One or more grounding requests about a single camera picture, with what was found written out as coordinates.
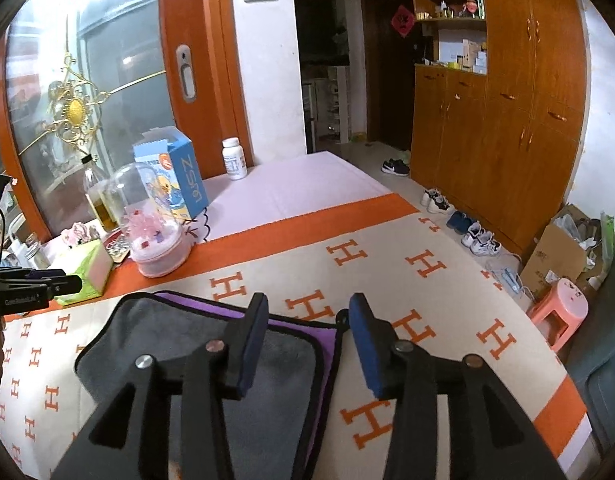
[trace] bed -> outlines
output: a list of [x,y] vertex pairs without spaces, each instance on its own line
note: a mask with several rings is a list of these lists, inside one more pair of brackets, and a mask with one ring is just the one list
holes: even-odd
[[[424,211],[330,153],[205,184],[209,233],[203,219],[199,243],[175,272],[149,280],[127,262],[95,301],[9,318],[0,436],[27,475],[49,478],[92,413],[74,361],[118,298],[164,289],[236,306],[261,291],[274,314],[326,322],[364,292],[399,337],[431,354],[481,354],[568,470],[591,432],[574,383],[500,284]],[[346,336],[314,478],[382,478],[393,412],[393,402],[376,401],[366,388]],[[439,479],[449,478],[447,430],[439,397]]]

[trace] small box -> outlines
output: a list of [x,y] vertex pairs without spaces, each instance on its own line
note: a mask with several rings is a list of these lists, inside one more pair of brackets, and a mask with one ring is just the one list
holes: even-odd
[[134,145],[134,160],[154,168],[176,218],[191,220],[209,205],[191,140],[175,126],[154,128]]
[[463,66],[472,68],[479,52],[481,52],[480,43],[470,40],[463,40]]
[[594,249],[596,265],[584,272],[587,253],[569,234],[554,225],[554,220],[569,214],[574,222],[589,220],[589,217],[575,205],[568,204],[552,219],[543,231],[539,244],[530,256],[521,281],[527,286],[535,300],[541,300],[560,278],[568,278],[578,286],[588,301],[593,300],[596,290],[588,281],[603,272],[603,254],[601,242]]
[[66,274],[79,276],[82,280],[82,289],[75,294],[57,296],[56,302],[61,306],[67,306],[99,298],[105,290],[111,266],[111,256],[100,240],[77,245],[59,254],[49,268],[62,269]]

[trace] metal screw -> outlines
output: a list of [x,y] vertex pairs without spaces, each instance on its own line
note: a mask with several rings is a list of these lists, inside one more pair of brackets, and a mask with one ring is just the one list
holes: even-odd
[[414,343],[411,341],[406,341],[405,339],[399,339],[394,343],[394,348],[397,352],[407,354],[414,350]]
[[470,354],[465,356],[465,364],[470,368],[480,368],[483,366],[483,358],[480,355]]
[[205,349],[212,354],[223,351],[223,348],[225,348],[225,343],[220,339],[212,339],[212,341],[207,341],[205,345]]
[[154,358],[151,355],[143,354],[136,358],[134,364],[136,365],[136,368],[144,370],[145,368],[149,368],[150,366],[152,366],[152,364],[154,364]]

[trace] pink stool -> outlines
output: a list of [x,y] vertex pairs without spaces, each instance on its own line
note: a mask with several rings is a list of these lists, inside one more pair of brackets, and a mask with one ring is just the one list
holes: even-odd
[[587,313],[588,303],[583,293],[570,280],[561,278],[527,315],[535,326],[539,326],[550,314],[556,314],[561,319],[561,328],[556,332],[555,342],[551,346],[554,352],[558,352],[580,327]]

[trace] glass dome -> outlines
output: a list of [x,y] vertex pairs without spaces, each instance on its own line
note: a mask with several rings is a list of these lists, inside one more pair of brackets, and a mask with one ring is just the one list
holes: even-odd
[[107,202],[143,275],[164,276],[187,259],[191,244],[148,164],[136,162],[118,170],[108,186]]

